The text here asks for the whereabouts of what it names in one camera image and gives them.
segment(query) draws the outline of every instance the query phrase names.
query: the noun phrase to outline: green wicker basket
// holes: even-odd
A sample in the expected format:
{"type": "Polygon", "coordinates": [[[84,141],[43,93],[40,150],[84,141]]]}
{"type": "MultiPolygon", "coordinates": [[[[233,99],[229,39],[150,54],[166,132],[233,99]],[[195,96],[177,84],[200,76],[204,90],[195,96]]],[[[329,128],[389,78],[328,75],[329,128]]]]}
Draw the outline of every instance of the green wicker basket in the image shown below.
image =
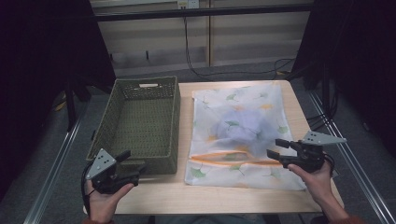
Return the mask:
{"type": "Polygon", "coordinates": [[[117,79],[87,160],[101,148],[114,157],[131,150],[121,173],[145,163],[146,175],[175,174],[179,116],[176,77],[117,79]]]}

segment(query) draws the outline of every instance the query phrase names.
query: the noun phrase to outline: hand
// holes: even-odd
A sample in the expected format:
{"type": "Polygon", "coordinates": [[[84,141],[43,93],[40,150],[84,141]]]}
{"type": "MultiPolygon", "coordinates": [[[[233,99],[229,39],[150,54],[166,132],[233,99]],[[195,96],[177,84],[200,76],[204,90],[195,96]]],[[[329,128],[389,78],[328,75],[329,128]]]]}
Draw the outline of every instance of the hand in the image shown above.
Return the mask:
{"type": "Polygon", "coordinates": [[[288,168],[305,182],[306,187],[316,203],[321,203],[321,201],[332,196],[330,177],[331,166],[327,161],[323,163],[320,170],[311,174],[295,164],[290,164],[288,168]]]}
{"type": "Polygon", "coordinates": [[[115,194],[101,194],[97,191],[93,191],[91,180],[87,181],[87,192],[90,195],[90,208],[91,215],[90,220],[99,223],[108,223],[111,221],[114,213],[116,212],[117,203],[120,199],[125,196],[132,188],[133,184],[127,184],[123,186],[115,194]]]}
{"type": "Polygon", "coordinates": [[[349,217],[349,214],[332,194],[331,166],[327,161],[324,162],[320,170],[311,174],[294,164],[290,164],[288,168],[305,182],[312,198],[323,209],[323,212],[330,221],[342,220],[349,217]]]}

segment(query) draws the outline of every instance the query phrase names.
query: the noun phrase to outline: translucent plastic bag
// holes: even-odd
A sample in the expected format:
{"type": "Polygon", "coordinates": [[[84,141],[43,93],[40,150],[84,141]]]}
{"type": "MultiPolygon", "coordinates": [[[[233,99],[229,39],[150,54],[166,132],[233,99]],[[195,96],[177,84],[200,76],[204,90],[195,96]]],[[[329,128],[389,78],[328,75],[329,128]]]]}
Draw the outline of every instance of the translucent plastic bag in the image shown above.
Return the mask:
{"type": "Polygon", "coordinates": [[[185,182],[198,186],[304,189],[300,177],[266,155],[276,138],[292,140],[277,81],[260,86],[196,91],[185,182]]]}

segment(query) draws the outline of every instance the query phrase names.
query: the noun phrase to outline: gray carpet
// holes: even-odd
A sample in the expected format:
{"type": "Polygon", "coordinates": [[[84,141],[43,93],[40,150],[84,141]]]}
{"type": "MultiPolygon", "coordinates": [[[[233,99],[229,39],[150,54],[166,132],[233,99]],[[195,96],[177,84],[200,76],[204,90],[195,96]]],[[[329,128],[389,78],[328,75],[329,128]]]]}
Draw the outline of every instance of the gray carpet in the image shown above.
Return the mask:
{"type": "MultiPolygon", "coordinates": [[[[272,63],[240,64],[215,68],[196,69],[199,73],[224,73],[211,76],[214,81],[222,80],[265,80],[272,79],[274,72],[268,74],[232,73],[232,71],[260,72],[273,69],[272,63]]],[[[141,77],[167,77],[177,76],[180,82],[205,81],[190,70],[157,73],[150,75],[129,76],[141,77]]],[[[309,92],[304,89],[303,81],[294,79],[291,82],[297,98],[307,118],[318,114],[309,97],[309,92]]],[[[85,214],[82,212],[82,201],[79,191],[80,175],[85,166],[85,157],[91,145],[92,133],[97,129],[100,119],[105,111],[108,95],[100,91],[93,91],[93,96],[88,103],[87,111],[81,120],[80,128],[70,151],[60,170],[59,178],[55,182],[47,206],[40,223],[79,223],[85,214]]],[[[86,103],[79,103],[78,108],[86,103]]],[[[385,199],[392,214],[396,214],[396,162],[384,149],[375,133],[367,132],[362,126],[359,114],[350,106],[343,95],[340,96],[338,110],[334,121],[344,137],[348,140],[351,150],[359,160],[363,170],[376,189],[385,199]]],[[[35,154],[26,165],[23,173],[18,176],[6,197],[0,204],[0,223],[22,223],[29,213],[36,196],[46,180],[58,150],[61,147],[67,128],[67,113],[51,112],[46,122],[42,139],[37,146],[35,154]]],[[[325,127],[319,132],[327,133],[325,127]]],[[[326,147],[326,151],[336,160],[336,170],[339,173],[334,181],[346,205],[346,210],[364,218],[367,223],[381,223],[375,210],[370,205],[359,183],[351,173],[343,155],[337,147],[326,147]]],[[[320,214],[282,214],[282,224],[309,223],[309,219],[320,214]]],[[[115,216],[117,223],[146,223],[148,217],[141,216],[115,216]]]]}

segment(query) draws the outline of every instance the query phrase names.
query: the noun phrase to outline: wooden tabletop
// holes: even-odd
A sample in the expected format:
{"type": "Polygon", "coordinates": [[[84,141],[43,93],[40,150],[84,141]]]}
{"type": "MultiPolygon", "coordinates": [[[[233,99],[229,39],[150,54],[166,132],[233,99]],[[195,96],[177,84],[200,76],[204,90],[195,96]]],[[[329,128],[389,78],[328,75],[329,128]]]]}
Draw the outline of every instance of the wooden tabletop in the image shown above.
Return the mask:
{"type": "MultiPolygon", "coordinates": [[[[117,207],[117,214],[192,215],[192,214],[273,214],[321,212],[306,190],[240,189],[190,186],[184,183],[192,133],[193,100],[198,90],[260,85],[266,81],[179,83],[181,94],[178,164],[176,175],[151,175],[140,179],[117,207]]],[[[294,140],[309,130],[304,113],[288,81],[278,81],[290,131],[294,140]]],[[[332,182],[332,190],[343,204],[332,182]]]]}

